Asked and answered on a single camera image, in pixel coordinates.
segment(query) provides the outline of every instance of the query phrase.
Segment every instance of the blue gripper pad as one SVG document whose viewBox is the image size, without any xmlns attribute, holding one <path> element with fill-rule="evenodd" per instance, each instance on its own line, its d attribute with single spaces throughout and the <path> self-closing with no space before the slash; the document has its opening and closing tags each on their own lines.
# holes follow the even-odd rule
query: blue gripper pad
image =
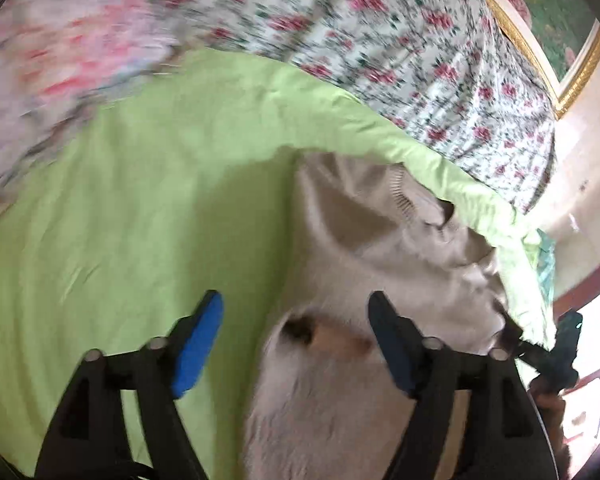
<svg viewBox="0 0 600 480">
<path fill-rule="evenodd" d="M 202 368 L 214 345 L 218 329 L 222 324 L 224 306 L 222 296 L 214 292 L 206 306 L 201 304 L 202 315 L 176 357 L 171 393 L 179 399 L 198 382 Z"/>
</svg>

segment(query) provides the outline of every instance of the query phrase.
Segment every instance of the floral fabric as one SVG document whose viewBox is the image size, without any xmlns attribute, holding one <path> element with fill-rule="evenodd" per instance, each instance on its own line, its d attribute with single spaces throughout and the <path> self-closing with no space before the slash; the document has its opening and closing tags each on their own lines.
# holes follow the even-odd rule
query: floral fabric
<svg viewBox="0 0 600 480">
<path fill-rule="evenodd" d="M 338 85 L 526 211 L 554 114 L 484 0 L 154 0 L 181 41 L 290 62 Z"/>
<path fill-rule="evenodd" d="M 149 0 L 6 0 L 0 8 L 0 193 L 87 92 L 170 55 Z"/>
</svg>

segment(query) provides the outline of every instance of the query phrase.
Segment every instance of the green bedsheet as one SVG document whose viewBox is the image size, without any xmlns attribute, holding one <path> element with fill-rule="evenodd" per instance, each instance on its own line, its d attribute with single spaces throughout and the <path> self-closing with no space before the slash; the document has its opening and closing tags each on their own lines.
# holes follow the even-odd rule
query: green bedsheet
<svg viewBox="0 0 600 480">
<path fill-rule="evenodd" d="M 182 73 L 101 109 L 57 162 L 29 175 L 0 219 L 8 460 L 32 473 L 84 351 L 138 348 L 216 288 L 224 325 L 178 408 L 210 477 L 239 476 L 243 405 L 282 285 L 294 159 L 305 148 L 404 162 L 499 247 L 513 317 L 528 338 L 549 342 L 550 309 L 526 256 L 537 254 L 539 237 L 525 217 L 349 93 L 286 64 L 199 50 Z M 146 460 L 133 410 L 132 448 Z"/>
</svg>

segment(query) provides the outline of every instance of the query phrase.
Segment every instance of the picture frame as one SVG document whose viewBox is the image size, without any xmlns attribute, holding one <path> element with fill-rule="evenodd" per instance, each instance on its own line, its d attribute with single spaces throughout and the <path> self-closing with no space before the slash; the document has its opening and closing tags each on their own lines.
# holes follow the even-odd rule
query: picture frame
<svg viewBox="0 0 600 480">
<path fill-rule="evenodd" d="M 486 1 L 503 33 L 538 69 L 560 119 L 600 61 L 600 23 L 584 0 L 532 0 L 529 6 L 525 0 Z M 568 19 L 551 15 L 568 12 L 559 7 L 567 2 Z"/>
</svg>

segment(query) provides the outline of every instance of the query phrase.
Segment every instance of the beige sweater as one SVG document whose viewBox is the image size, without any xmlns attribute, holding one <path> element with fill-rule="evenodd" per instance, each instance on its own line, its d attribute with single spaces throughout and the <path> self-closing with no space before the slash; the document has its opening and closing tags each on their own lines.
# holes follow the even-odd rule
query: beige sweater
<svg viewBox="0 0 600 480">
<path fill-rule="evenodd" d="M 292 263 L 246 424 L 250 480 L 381 480 L 413 409 L 366 319 L 384 290 L 425 336 L 486 353 L 503 327 L 494 249 L 400 164 L 310 153 L 296 173 Z M 282 331 L 327 317 L 368 338 L 362 357 L 308 351 Z M 439 468 L 439 473 L 448 477 Z"/>
</svg>

